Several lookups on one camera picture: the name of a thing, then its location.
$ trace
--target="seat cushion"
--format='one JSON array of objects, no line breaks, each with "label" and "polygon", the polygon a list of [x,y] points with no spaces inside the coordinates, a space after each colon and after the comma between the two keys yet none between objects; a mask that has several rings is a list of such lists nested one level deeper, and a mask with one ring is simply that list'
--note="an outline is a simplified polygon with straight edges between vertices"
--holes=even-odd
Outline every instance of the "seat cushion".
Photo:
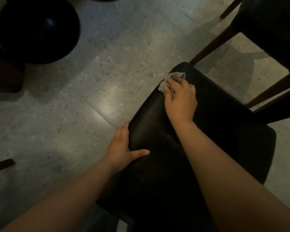
[{"label": "seat cushion", "polygon": [[[276,134],[255,114],[220,89],[189,63],[185,72],[196,87],[197,126],[259,182],[264,183],[275,149]],[[130,149],[151,154],[133,161],[106,186],[98,204],[139,229],[215,231],[185,152],[166,115],[158,87],[130,122]]]},{"label": "seat cushion", "polygon": [[243,0],[232,26],[290,71],[290,0]]}]

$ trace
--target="forearm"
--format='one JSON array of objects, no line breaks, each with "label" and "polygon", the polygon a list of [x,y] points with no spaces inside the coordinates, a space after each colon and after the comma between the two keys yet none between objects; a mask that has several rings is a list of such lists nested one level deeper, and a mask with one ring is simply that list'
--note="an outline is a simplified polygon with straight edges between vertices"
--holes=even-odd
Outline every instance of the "forearm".
[{"label": "forearm", "polygon": [[290,209],[193,122],[174,129],[220,230],[290,231]]},{"label": "forearm", "polygon": [[31,208],[2,232],[76,231],[112,174],[112,167],[107,161],[101,160],[93,164],[64,190]]}]

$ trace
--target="white cloth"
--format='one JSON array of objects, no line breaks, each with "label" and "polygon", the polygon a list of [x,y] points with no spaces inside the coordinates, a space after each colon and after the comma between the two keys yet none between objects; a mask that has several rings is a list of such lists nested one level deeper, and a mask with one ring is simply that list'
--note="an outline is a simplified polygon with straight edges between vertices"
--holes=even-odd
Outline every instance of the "white cloth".
[{"label": "white cloth", "polygon": [[166,81],[167,78],[172,78],[173,80],[176,80],[177,78],[185,79],[186,74],[184,72],[173,72],[165,76],[163,81],[160,83],[158,90],[162,92],[164,95],[164,86],[166,85],[171,89],[172,96],[174,96],[174,90],[171,88],[170,84]]}]

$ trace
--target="floor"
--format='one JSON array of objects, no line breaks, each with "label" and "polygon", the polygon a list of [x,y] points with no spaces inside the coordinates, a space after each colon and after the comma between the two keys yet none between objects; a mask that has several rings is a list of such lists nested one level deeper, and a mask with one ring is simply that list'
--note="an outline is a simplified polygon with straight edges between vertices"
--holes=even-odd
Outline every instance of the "floor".
[{"label": "floor", "polygon": [[[0,94],[0,161],[16,161],[0,172],[0,227],[99,160],[162,77],[236,14],[219,20],[233,0],[69,1],[82,24],[75,49],[26,65],[23,92]],[[196,67],[242,102],[288,73],[242,34]],[[290,207],[290,119],[270,126],[277,147],[265,185]]]}]

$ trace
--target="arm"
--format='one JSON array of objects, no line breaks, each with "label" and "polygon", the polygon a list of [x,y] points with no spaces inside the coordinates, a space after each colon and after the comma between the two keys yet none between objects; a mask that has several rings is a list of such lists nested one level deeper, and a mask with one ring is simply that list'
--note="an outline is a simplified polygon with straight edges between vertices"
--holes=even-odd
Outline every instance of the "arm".
[{"label": "arm", "polygon": [[165,109],[220,231],[290,231],[290,209],[221,150],[192,121],[195,87],[168,80]]},{"label": "arm", "polygon": [[76,231],[96,202],[110,177],[148,150],[129,151],[129,122],[112,138],[104,157],[74,179],[64,190],[51,195],[8,224],[1,232]]}]

